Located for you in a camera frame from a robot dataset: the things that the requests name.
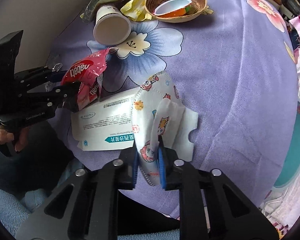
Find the blue gripper pad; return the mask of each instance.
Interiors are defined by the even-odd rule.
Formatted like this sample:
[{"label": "blue gripper pad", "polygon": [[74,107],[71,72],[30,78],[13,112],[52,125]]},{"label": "blue gripper pad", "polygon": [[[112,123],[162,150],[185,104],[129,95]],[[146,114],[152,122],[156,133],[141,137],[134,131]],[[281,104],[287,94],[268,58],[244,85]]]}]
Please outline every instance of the blue gripper pad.
[{"label": "blue gripper pad", "polygon": [[158,148],[158,166],[159,166],[159,175],[160,175],[160,184],[163,189],[166,189],[166,167],[164,165],[164,160],[162,156],[161,147]]},{"label": "blue gripper pad", "polygon": [[134,160],[133,160],[133,167],[132,167],[133,187],[135,187],[137,183],[138,164],[139,164],[139,154],[138,151],[136,150]]}]

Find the face mask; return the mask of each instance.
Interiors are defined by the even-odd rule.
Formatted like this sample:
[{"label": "face mask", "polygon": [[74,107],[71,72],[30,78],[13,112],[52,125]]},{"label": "face mask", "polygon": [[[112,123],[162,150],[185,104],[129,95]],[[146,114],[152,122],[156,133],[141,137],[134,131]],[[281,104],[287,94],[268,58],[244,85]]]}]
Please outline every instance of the face mask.
[{"label": "face mask", "polygon": [[159,72],[141,85],[131,105],[131,123],[146,181],[160,184],[157,164],[158,135],[165,147],[177,150],[179,158],[192,160],[194,145],[189,132],[197,127],[198,114],[186,108],[170,76]]}]

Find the metal screw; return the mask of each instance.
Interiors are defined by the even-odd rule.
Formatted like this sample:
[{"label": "metal screw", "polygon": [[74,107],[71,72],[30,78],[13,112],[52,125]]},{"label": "metal screw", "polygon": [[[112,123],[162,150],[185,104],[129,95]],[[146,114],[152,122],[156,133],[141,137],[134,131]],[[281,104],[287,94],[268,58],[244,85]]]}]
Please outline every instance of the metal screw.
[{"label": "metal screw", "polygon": [[174,161],[174,165],[176,165],[176,166],[183,166],[183,164],[185,164],[185,162],[183,161],[183,160],[175,160]]},{"label": "metal screw", "polygon": [[123,161],[120,159],[116,159],[112,163],[114,166],[121,166],[123,164]]},{"label": "metal screw", "polygon": [[86,171],[84,169],[78,169],[75,171],[75,175],[78,177],[84,175],[85,173],[86,173]]},{"label": "metal screw", "polygon": [[213,176],[220,176],[222,174],[221,170],[219,169],[213,169],[211,173]]}]

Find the crumpled wrapper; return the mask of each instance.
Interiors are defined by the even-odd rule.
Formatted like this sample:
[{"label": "crumpled wrapper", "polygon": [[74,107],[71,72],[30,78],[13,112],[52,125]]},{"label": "crumpled wrapper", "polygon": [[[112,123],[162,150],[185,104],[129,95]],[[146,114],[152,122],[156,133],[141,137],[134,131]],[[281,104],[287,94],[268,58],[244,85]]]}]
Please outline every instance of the crumpled wrapper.
[{"label": "crumpled wrapper", "polygon": [[76,104],[68,105],[69,110],[83,109],[95,99],[100,98],[103,72],[107,68],[106,56],[109,48],[103,49],[73,63],[63,76],[61,85],[81,82]]},{"label": "crumpled wrapper", "polygon": [[133,21],[151,20],[152,16],[145,9],[146,0],[130,0],[122,8],[123,15],[129,17]]},{"label": "crumpled wrapper", "polygon": [[99,9],[100,5],[105,3],[115,3],[122,0],[91,0],[88,4],[87,8],[85,9],[84,13],[80,15],[83,22],[91,22],[93,17],[96,15],[97,10]]}]

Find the blue flower print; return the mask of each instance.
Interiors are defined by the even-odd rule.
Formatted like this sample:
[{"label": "blue flower print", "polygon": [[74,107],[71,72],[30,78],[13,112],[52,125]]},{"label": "blue flower print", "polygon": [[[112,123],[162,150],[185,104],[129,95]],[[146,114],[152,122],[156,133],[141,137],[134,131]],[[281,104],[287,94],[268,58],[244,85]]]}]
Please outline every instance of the blue flower print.
[{"label": "blue flower print", "polygon": [[[141,85],[148,77],[167,66],[161,57],[175,56],[181,52],[183,35],[172,28],[157,28],[159,21],[131,22],[129,37],[111,47],[102,86],[108,92],[118,91],[129,77]],[[105,49],[96,41],[88,41],[91,52]]]}]

